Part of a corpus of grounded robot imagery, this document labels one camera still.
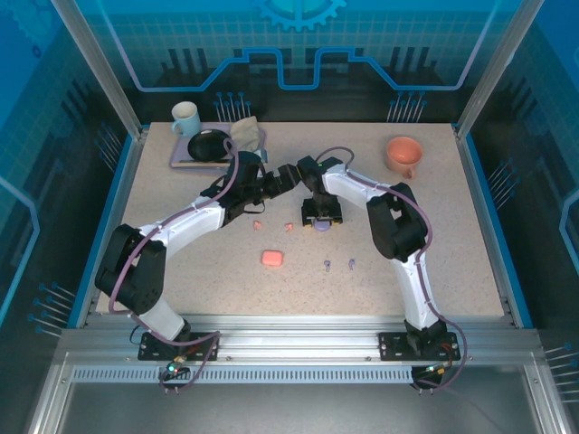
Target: orange mug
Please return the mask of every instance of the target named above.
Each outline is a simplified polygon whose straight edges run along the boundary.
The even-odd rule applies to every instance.
[[[395,137],[386,146],[386,165],[404,178],[416,177],[416,166],[422,159],[422,146],[410,137]]]

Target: black mounting plate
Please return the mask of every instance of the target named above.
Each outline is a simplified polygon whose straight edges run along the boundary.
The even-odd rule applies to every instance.
[[[406,333],[379,333],[378,349],[382,362],[413,362],[418,360],[428,360],[433,362],[447,362],[448,353],[442,348],[442,344],[456,345],[452,350],[452,361],[460,360],[460,348],[455,333],[446,332],[438,339],[428,345],[425,354],[421,358],[416,357],[416,353],[406,341]]]
[[[210,332],[207,333],[190,333],[188,337],[188,341],[194,341],[195,339],[199,339],[200,337],[207,336]],[[201,362],[211,343],[213,342],[212,339],[207,339],[205,342],[199,344],[199,349],[194,353],[187,355],[188,362]],[[190,346],[173,346],[169,344],[164,344],[150,333],[144,333],[141,336],[141,345],[138,349],[138,360],[142,361],[155,361],[155,362],[170,362],[175,359],[178,355],[185,353]],[[211,355],[209,356],[209,362],[214,362],[217,360],[217,351],[219,349],[219,341],[217,341],[217,345],[215,346],[214,350],[212,351]]]

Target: speckled tabletop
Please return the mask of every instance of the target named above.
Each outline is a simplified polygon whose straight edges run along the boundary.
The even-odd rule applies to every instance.
[[[442,313],[502,316],[469,187],[448,124],[262,123],[267,131],[268,170],[317,156],[330,146],[350,146],[352,169],[379,182],[403,180],[384,165],[390,137],[418,139],[424,158],[406,181],[432,222],[426,254],[432,293]],[[168,166],[176,142],[171,124],[148,133],[124,222],[141,226],[177,212],[212,181]],[[304,185],[266,203],[265,213],[243,215],[179,251],[166,265],[164,295],[181,314],[403,315],[394,268],[375,249],[365,211],[341,200],[344,224],[316,232],[300,224],[309,197]],[[253,221],[261,229],[253,229]],[[294,223],[286,233],[285,224]],[[282,250],[281,268],[260,264],[264,250]],[[355,259],[354,270],[348,268]],[[326,272],[324,261],[331,261]],[[98,309],[107,310],[100,297]]]

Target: glass panel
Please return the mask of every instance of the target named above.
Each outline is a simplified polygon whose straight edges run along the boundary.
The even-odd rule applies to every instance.
[[[171,120],[183,98],[204,120],[241,118],[235,105],[249,103],[260,120],[449,122],[518,4],[84,0],[81,10],[143,122]]]
[[[576,2],[543,4],[472,129],[533,322],[546,349],[570,342],[575,351],[579,347],[578,14]],[[562,350],[557,356],[565,354]],[[558,360],[563,366],[556,373],[566,373],[565,364],[571,361],[571,355]],[[561,380],[573,389],[579,375],[572,373],[576,369],[571,364],[566,371],[570,374]]]
[[[12,434],[27,428],[127,134],[49,2],[0,11],[0,432]]]

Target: metal post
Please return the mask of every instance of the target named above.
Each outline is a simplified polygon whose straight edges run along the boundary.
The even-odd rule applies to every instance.
[[[477,88],[472,92],[466,108],[460,115],[457,124],[459,138],[464,138],[469,133],[479,117],[480,112],[489,100],[490,94],[497,86],[503,72],[515,55],[515,51],[525,37],[528,28],[535,20],[536,13],[541,8],[543,1],[523,0],[515,16],[513,16],[487,69],[482,74]]]
[[[110,68],[81,10],[74,0],[51,1],[128,133],[133,138],[139,139],[142,127],[137,114],[128,102],[127,95]]]

